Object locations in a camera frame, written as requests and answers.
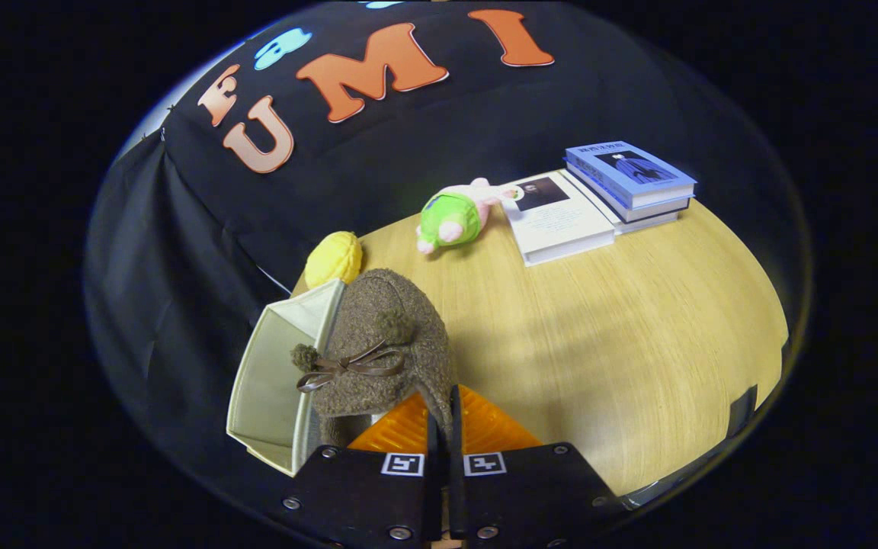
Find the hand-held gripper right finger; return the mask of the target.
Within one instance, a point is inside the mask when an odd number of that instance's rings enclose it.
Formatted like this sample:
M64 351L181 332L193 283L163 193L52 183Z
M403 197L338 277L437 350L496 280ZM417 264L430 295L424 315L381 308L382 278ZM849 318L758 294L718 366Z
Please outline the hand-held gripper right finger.
M467 451L466 386L450 391L450 535L464 548L575 548L624 518L619 496L568 441Z

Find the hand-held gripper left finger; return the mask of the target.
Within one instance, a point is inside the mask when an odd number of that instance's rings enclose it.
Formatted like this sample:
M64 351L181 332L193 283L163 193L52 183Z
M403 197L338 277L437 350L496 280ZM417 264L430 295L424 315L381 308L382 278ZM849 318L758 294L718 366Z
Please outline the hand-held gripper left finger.
M317 548L428 548L440 536L440 433L412 393L349 444L320 445L279 497Z

